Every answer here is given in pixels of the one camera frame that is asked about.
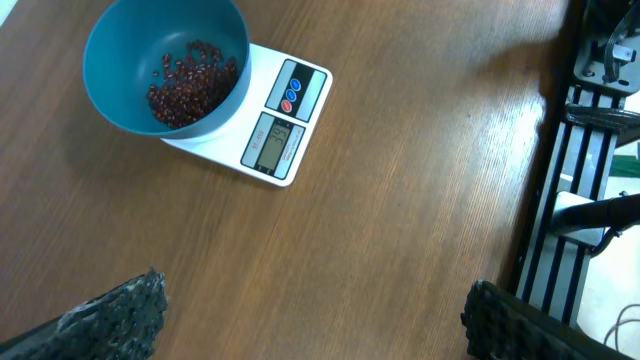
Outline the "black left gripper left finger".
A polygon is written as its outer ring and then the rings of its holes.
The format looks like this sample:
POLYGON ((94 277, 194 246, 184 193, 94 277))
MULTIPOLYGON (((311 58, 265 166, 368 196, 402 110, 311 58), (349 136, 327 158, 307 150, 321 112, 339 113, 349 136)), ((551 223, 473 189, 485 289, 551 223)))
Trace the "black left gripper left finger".
POLYGON ((3 359, 148 359, 164 327, 166 277, 150 269, 1 344, 3 359))

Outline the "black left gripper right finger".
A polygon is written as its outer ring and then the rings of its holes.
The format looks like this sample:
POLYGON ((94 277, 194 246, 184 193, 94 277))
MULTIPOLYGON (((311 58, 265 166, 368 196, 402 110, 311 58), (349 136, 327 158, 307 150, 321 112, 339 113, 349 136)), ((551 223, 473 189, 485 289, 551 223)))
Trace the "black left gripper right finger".
POLYGON ((478 280, 467 295, 462 325, 477 359, 622 360, 626 356, 478 280))

